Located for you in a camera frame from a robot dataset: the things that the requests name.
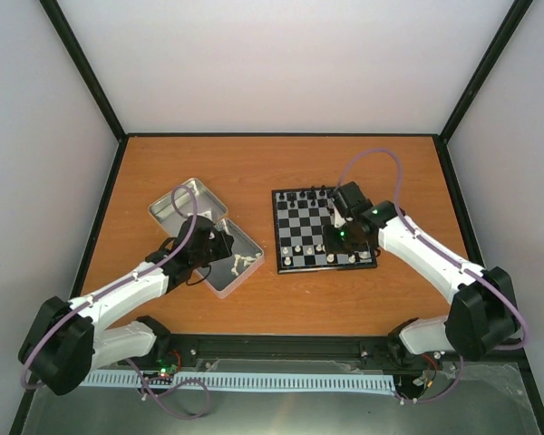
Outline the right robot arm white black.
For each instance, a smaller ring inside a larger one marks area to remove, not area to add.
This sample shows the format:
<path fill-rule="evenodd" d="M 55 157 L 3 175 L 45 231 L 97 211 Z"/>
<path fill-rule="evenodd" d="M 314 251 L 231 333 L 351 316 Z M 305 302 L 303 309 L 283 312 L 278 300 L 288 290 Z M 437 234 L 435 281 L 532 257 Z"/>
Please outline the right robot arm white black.
<path fill-rule="evenodd" d="M 526 324 L 507 272 L 469 261 L 430 237 L 391 201 L 373 204 L 354 182 L 329 195 L 334 221 L 324 226 L 329 255 L 386 251 L 428 281 L 450 307 L 447 315 L 413 319 L 392 333 L 392 350 L 403 355 L 455 352 L 478 361 L 494 350 L 516 350 Z"/>

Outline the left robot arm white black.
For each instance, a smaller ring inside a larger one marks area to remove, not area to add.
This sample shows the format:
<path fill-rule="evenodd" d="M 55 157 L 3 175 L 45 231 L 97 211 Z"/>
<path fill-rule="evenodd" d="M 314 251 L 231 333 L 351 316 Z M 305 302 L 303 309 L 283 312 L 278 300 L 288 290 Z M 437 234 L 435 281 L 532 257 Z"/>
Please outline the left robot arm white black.
<path fill-rule="evenodd" d="M 46 300 L 18 353 L 24 373 L 57 395 L 78 387 L 90 372 L 142 357 L 164 363 L 170 331 L 150 316 L 123 327 L 114 323 L 152 299 L 187 283 L 192 273 L 232 255 L 234 238 L 203 216 L 190 216 L 176 237 L 165 239 L 132 271 L 69 301 Z"/>

